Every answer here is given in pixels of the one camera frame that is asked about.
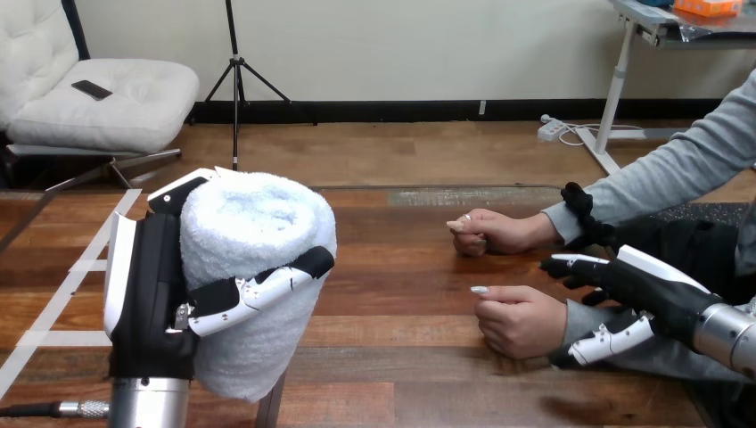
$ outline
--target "prosthetic hand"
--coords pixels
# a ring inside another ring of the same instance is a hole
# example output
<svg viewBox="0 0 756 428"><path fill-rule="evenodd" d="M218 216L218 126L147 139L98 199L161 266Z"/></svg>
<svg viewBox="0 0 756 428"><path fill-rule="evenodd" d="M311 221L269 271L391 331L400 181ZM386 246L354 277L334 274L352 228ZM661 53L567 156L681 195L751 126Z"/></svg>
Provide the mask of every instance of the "prosthetic hand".
<svg viewBox="0 0 756 428"><path fill-rule="evenodd" d="M558 366L586 366L659 334L754 379L756 317L725 304L672 266L626 245L613 261L556 254L541 269L554 278L566 277L564 285L570 289L598 287L583 300L588 305L612 299L639 315L629 322L600 325L563 350Z"/></svg>
<svg viewBox="0 0 756 428"><path fill-rule="evenodd" d="M183 428L201 338L254 317L333 268L332 254L315 247L254 278L227 278L188 292L181 209L193 189L223 171L198 169L151 194L153 212L139 221L113 214L104 309L112 342L110 405L53 403L46 405L51 411L34 415L24 409L41 407L30 405L0 416L108 417L110 428ZM88 412L91 407L99 411Z"/></svg>

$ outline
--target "rolled towel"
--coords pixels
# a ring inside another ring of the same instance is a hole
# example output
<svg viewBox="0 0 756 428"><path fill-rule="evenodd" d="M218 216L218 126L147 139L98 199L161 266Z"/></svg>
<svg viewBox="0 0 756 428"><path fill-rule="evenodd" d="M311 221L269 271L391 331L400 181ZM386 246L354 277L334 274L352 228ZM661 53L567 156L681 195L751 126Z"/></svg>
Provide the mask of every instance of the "rolled towel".
<svg viewBox="0 0 756 428"><path fill-rule="evenodd" d="M249 280L315 246L336 256L333 211L322 196L287 178L226 172L192 191L181 213L189 290L231 276ZM194 359L197 380L222 397L265 397L289 365L326 278L203 337Z"/></svg>

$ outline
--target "white tape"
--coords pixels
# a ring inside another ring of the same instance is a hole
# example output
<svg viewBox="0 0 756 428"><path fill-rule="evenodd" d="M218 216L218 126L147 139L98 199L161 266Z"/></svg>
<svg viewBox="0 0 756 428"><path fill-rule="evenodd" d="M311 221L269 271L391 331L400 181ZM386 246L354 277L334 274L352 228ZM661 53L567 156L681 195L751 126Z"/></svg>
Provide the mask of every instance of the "white tape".
<svg viewBox="0 0 756 428"><path fill-rule="evenodd" d="M105 332L26 332L19 341L18 347L108 347L111 340Z"/></svg>
<svg viewBox="0 0 756 428"><path fill-rule="evenodd" d="M118 205L116 205L114 211L124 215L127 214L141 192L140 189L127 190L126 194L120 199ZM108 214L108 217L100 227L100 230L98 230L97 234L92 238L92 242L86 247L81 254L81 257L78 258L78 261L89 260L91 262L96 260L100 253L103 252L103 249L110 238L111 215L112 212ZM3 366L0 367L0 399L5 396L5 393L11 388L13 382L16 381L16 378L21 373L21 370L23 370L23 367L29 362L34 351L37 350L39 343L47 340L48 331L53 327L53 324L55 324L55 321L61 315L63 310L66 309L66 305L68 305L71 299L71 294L78 289L85 276L85 271L69 272L66 279L63 280L63 284L58 287L58 291L55 292L52 299L47 302L45 309L39 314L39 317L37 317L37 320L31 325L29 331L21 337L16 348L11 355L8 356L8 359L3 363Z"/></svg>
<svg viewBox="0 0 756 428"><path fill-rule="evenodd" d="M108 260L78 260L69 272L104 272L108 267Z"/></svg>

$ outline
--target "desk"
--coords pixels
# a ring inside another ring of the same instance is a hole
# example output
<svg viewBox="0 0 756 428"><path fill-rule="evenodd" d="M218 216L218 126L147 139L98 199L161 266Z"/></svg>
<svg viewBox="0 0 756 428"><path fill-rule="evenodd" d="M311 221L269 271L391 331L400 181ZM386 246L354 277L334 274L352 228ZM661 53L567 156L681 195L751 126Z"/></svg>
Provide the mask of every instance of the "desk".
<svg viewBox="0 0 756 428"><path fill-rule="evenodd" d="M649 45L659 49L756 49L756 34L748 37L722 37L692 39L684 41L680 35L678 19L664 10L640 4L636 0L609 0L620 14L620 21L625 26L625 39L622 42L620 59L614 69L612 85L606 98L604 116L596 136L586 128L576 132L590 153L596 158L606 174L611 175L620 167L606 151L611 139L669 139L674 133L685 129L644 129L612 130L617 104L620 101L622 87L627 77L630 51L636 36L640 36Z"/></svg>
<svg viewBox="0 0 756 428"><path fill-rule="evenodd" d="M333 206L336 268L285 378L279 427L702 426L681 383L632 373L554 370L484 346L471 285L529 284L579 299L538 270L548 251L457 257L445 223L473 207L523 217L556 188L342 188ZM5 362L122 194L55 197L0 253ZM144 195L129 210L141 218ZM102 330L103 272L89 272L53 330ZM104 346L43 346L0 405L107 399ZM193 385L190 427L253 426L257 405ZM40 420L11 426L104 426Z"/></svg>

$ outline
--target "forearm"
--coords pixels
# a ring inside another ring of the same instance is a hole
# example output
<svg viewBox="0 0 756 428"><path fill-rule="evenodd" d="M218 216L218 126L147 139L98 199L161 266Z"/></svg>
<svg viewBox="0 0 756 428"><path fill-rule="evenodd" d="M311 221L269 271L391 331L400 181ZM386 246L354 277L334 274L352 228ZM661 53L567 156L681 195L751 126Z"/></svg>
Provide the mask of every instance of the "forearm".
<svg viewBox="0 0 756 428"><path fill-rule="evenodd" d="M590 308L568 301L567 327L563 346L571 345L585 334L597 330L617 316L611 309ZM662 337L652 339L605 360L618 368L665 375L680 379L749 382L713 359L699 355L679 342Z"/></svg>
<svg viewBox="0 0 756 428"><path fill-rule="evenodd" d="M695 200L724 185L756 161L756 72L706 118L685 133L585 189L591 215L625 220ZM581 235L577 219L559 203L544 210L569 243Z"/></svg>

